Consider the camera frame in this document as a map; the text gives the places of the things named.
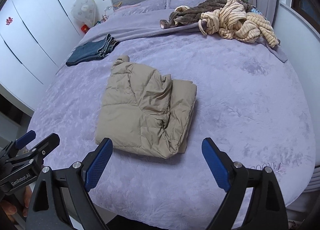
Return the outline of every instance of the bed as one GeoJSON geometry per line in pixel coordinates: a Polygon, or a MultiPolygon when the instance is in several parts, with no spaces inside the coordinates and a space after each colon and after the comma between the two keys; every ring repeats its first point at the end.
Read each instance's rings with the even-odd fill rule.
{"type": "MultiPolygon", "coordinates": [[[[138,4],[117,10],[105,23],[90,29],[79,44],[99,40],[115,25],[133,22],[142,14],[168,16],[182,3],[112,0],[114,4],[119,1],[124,6],[138,4]]],[[[202,1],[183,3],[193,6],[202,1]]],[[[138,36],[120,42],[101,61],[62,66],[29,126],[37,135],[29,148],[52,132],[60,137],[60,146],[45,159],[45,165],[69,167],[97,147],[94,137],[101,97],[112,62],[121,54],[174,79],[193,81],[196,104],[184,154],[164,160],[115,149],[97,187],[89,193],[95,204],[164,229],[205,229],[225,195],[201,153],[206,137],[248,168],[270,166],[286,205],[308,185],[315,165],[315,136],[290,62],[282,63],[262,44],[204,37],[200,32],[138,36]]],[[[250,191],[234,227],[241,225],[249,200],[250,191]]]]}

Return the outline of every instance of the blue gripper pad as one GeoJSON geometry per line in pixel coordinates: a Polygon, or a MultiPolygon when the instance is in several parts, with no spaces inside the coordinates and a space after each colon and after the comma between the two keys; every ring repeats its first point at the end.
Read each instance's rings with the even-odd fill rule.
{"type": "Polygon", "coordinates": [[[204,156],[204,159],[206,160],[219,188],[228,192],[231,188],[228,170],[225,168],[218,155],[206,139],[202,142],[202,155],[204,156]]]}
{"type": "Polygon", "coordinates": [[[85,175],[84,188],[87,192],[95,188],[112,155],[113,144],[109,139],[98,153],[85,175]]]}
{"type": "Polygon", "coordinates": [[[32,142],[35,138],[36,138],[35,131],[28,131],[21,138],[16,140],[15,148],[22,149],[23,147],[27,146],[30,142],[32,142]]]}

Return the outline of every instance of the finger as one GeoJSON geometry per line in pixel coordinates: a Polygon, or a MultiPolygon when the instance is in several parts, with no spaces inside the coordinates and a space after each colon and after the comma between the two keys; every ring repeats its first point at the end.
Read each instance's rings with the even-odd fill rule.
{"type": "Polygon", "coordinates": [[[27,214],[28,214],[28,209],[27,209],[27,208],[24,208],[22,214],[23,214],[23,216],[26,218],[26,217],[27,217],[27,214]]]}
{"type": "Polygon", "coordinates": [[[26,190],[24,193],[24,205],[26,206],[26,208],[29,208],[31,196],[32,196],[32,190],[30,186],[26,186],[26,190]]]}
{"type": "Polygon", "coordinates": [[[17,208],[6,200],[2,200],[0,205],[4,212],[7,214],[7,216],[14,215],[17,212],[17,208]]]}

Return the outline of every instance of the human hand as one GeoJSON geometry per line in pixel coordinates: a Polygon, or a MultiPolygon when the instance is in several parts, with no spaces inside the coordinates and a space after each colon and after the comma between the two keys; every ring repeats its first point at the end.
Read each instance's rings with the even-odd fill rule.
{"type": "MultiPolygon", "coordinates": [[[[26,186],[25,193],[24,193],[24,198],[23,198],[24,199],[24,205],[25,205],[25,208],[23,209],[23,216],[24,217],[27,217],[31,196],[32,196],[31,188],[30,188],[30,186],[26,186]]],[[[0,202],[0,206],[2,207],[2,209],[4,210],[6,215],[9,217],[9,219],[12,222],[14,222],[14,219],[13,219],[12,215],[14,215],[17,212],[17,208],[14,205],[10,204],[6,200],[2,200],[0,202]]]]}

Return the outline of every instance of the screw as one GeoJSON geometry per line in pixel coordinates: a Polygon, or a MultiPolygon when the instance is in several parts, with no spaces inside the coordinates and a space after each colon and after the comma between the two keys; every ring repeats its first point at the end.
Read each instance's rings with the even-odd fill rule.
{"type": "Polygon", "coordinates": [[[265,167],[264,170],[265,170],[267,173],[271,173],[271,172],[272,172],[272,168],[270,168],[270,167],[265,167]]]}
{"type": "Polygon", "coordinates": [[[50,170],[49,167],[44,167],[44,168],[42,169],[42,172],[43,172],[43,173],[47,173],[49,170],[50,170]]]}
{"type": "Polygon", "coordinates": [[[77,162],[73,163],[72,166],[74,168],[79,168],[81,166],[81,162],[77,161],[77,162]]]}
{"type": "Polygon", "coordinates": [[[242,164],[239,162],[239,161],[235,161],[233,163],[233,166],[235,166],[236,168],[241,168],[242,167],[242,164]]]}

